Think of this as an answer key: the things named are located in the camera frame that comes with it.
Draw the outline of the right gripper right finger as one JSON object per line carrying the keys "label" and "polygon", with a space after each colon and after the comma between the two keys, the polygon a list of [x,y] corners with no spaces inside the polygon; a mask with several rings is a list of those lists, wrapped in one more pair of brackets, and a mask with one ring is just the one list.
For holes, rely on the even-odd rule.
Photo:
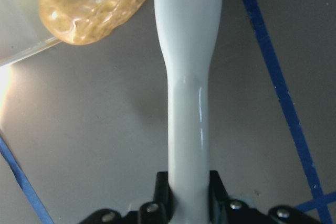
{"label": "right gripper right finger", "polygon": [[226,202],[228,193],[218,171],[209,172],[209,216],[211,223],[228,223]]}

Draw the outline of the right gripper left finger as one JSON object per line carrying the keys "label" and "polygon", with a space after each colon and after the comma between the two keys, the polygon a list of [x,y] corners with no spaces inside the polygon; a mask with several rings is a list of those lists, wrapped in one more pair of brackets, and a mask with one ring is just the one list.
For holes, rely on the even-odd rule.
{"label": "right gripper left finger", "polygon": [[175,197],[169,185],[168,172],[157,172],[153,201],[160,206],[165,220],[170,223],[175,212]]}

